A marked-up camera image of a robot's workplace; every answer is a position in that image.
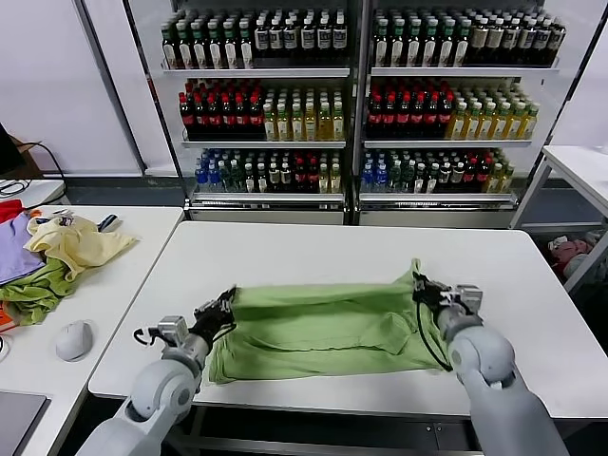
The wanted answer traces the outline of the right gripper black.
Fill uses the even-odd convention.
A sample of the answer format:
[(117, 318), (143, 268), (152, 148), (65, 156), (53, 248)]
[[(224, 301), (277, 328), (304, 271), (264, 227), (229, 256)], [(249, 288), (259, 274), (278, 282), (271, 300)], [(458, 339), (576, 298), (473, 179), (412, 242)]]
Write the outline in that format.
[(436, 280), (429, 279), (426, 275), (413, 273), (414, 286), (412, 299), (417, 305), (426, 305), (433, 312), (451, 305), (454, 288)]

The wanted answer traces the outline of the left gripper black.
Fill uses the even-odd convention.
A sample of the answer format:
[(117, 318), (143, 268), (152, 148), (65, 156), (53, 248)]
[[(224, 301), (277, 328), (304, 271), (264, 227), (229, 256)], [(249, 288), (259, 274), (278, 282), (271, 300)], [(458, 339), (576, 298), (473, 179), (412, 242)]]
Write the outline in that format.
[(237, 327), (232, 303), (237, 293), (237, 286), (222, 292), (216, 299), (209, 300), (194, 310), (196, 322), (189, 332), (201, 337), (204, 341), (214, 341), (220, 329), (228, 325), (228, 332)]

